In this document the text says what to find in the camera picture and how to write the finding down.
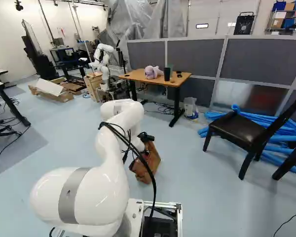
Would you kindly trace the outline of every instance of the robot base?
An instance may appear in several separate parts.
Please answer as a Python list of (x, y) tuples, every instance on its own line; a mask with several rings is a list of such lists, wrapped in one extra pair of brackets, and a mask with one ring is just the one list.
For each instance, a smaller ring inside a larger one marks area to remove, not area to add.
[[(113, 237), (182, 237), (182, 205), (175, 202), (156, 202), (153, 219), (148, 226), (151, 201), (129, 199), (122, 224)], [(53, 237), (82, 237), (58, 230)]]

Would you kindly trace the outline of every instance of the wooden table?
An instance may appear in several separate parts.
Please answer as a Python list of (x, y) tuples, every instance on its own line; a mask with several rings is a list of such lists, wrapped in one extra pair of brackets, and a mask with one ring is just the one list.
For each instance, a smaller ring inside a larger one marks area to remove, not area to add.
[(129, 73), (119, 76), (121, 79), (129, 80), (130, 90), (132, 92), (132, 99), (137, 101), (137, 94), (136, 94), (136, 86), (135, 81), (149, 83), (149, 84), (156, 84), (156, 85), (163, 85), (163, 86), (170, 86), (175, 89), (174, 93), (174, 118), (171, 120), (169, 126), (173, 127), (174, 124), (178, 121), (179, 117), (184, 113), (184, 109), (180, 109), (180, 86), (191, 76), (191, 73), (184, 73), (182, 72), (182, 77), (179, 78), (176, 72), (172, 73), (172, 78), (170, 81), (165, 81), (164, 76), (159, 76), (156, 79), (146, 79), (145, 70), (144, 69), (136, 69)]

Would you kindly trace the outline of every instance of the black cup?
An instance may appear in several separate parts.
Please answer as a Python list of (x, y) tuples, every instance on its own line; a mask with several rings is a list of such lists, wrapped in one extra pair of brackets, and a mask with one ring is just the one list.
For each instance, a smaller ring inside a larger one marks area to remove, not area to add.
[(171, 72), (171, 68), (164, 68), (164, 70), (163, 70), (164, 81), (169, 81), (170, 80), (170, 72)]

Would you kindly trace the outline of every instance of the plastic cover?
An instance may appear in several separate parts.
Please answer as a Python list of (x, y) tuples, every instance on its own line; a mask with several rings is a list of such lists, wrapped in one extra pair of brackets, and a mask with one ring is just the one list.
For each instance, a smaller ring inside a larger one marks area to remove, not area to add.
[(185, 37), (186, 29), (180, 0), (160, 0), (155, 7), (145, 39)]
[[(124, 59), (127, 60), (126, 41), (143, 38), (143, 29), (147, 27), (150, 21), (153, 9), (147, 0), (110, 0), (108, 5), (107, 26), (100, 33), (99, 40), (114, 48), (120, 40), (118, 47), (123, 52)], [(118, 65), (116, 51), (110, 58), (110, 64)]]

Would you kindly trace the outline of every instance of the plastic bag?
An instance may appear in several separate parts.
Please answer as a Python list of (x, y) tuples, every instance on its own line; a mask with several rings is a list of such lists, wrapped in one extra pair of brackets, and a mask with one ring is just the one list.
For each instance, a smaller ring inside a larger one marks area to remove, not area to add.
[(185, 117), (190, 120), (196, 121), (198, 118), (198, 109), (195, 104), (196, 98), (193, 97), (186, 97), (184, 98), (184, 109), (185, 109)]

